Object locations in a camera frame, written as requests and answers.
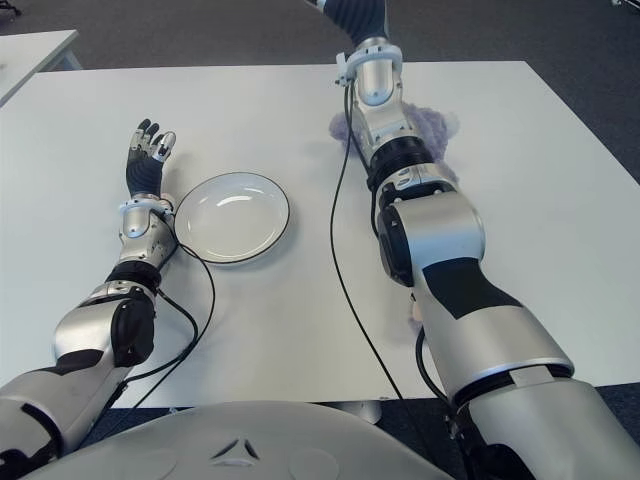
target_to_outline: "robotic hand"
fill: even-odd
[[[160,269],[176,248],[172,206],[160,199],[172,132],[144,120],[127,162],[120,258],[105,282],[58,324],[56,365],[0,388],[0,478],[15,478],[73,451],[118,384],[153,350]]]
[[[492,285],[482,223],[402,107],[385,0],[308,0],[351,37],[336,83],[354,92],[382,262],[412,288],[455,411],[452,437],[499,478],[630,479],[640,450],[536,317]]]

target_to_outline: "purple plush toy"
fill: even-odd
[[[444,163],[444,152],[447,149],[449,139],[453,137],[460,128],[458,117],[454,113],[442,114],[431,108],[418,108],[413,104],[404,102],[402,102],[402,108],[407,118],[409,118],[411,123],[420,132],[434,161],[442,165],[451,175],[451,178],[457,181],[453,170]],[[342,146],[346,148],[347,121],[344,118],[344,114],[339,113],[333,117],[329,125],[329,133],[331,133],[333,138],[342,142]]]

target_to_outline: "gray carpet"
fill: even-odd
[[[0,34],[77,29],[74,51],[91,69],[332,63],[349,48],[302,0],[12,1],[24,15],[0,11]],[[392,38],[408,61],[526,60],[640,181],[640,15],[609,0],[388,1]],[[640,441],[640,385],[599,391]],[[438,460],[464,478],[439,404],[411,406]],[[164,413],[141,410],[123,427]],[[421,451],[398,403],[384,413],[381,428]]]

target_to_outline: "white table surface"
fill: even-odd
[[[327,131],[342,105],[332,65],[38,74],[0,110],[0,382],[52,363],[57,322],[110,272],[127,197],[126,149],[145,116],[177,132],[164,190],[254,171],[279,183],[282,241],[245,266],[214,268],[215,328],[145,403],[393,397],[342,296],[328,221],[342,150]],[[447,162],[487,231],[484,271],[531,308],[596,385],[640,380],[640,187],[523,62],[405,65],[406,100],[453,111]],[[408,290],[389,280],[369,230],[357,159],[336,218],[356,309],[409,397],[429,396],[413,359]],[[201,266],[182,254],[163,288],[202,321]],[[156,350],[189,329],[159,301]],[[132,384],[130,405],[152,384]]]
[[[0,36],[0,106],[77,36],[76,30]]]

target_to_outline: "black robot arm segment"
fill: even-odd
[[[153,350],[160,269],[176,247],[172,207],[158,198],[162,161],[175,135],[151,143],[157,130],[145,120],[131,142],[132,198],[121,207],[122,249],[113,271],[58,324],[55,366],[0,388],[2,479],[18,478],[73,451],[131,368]]]
[[[387,36],[385,0],[307,0],[343,29],[354,45]]]

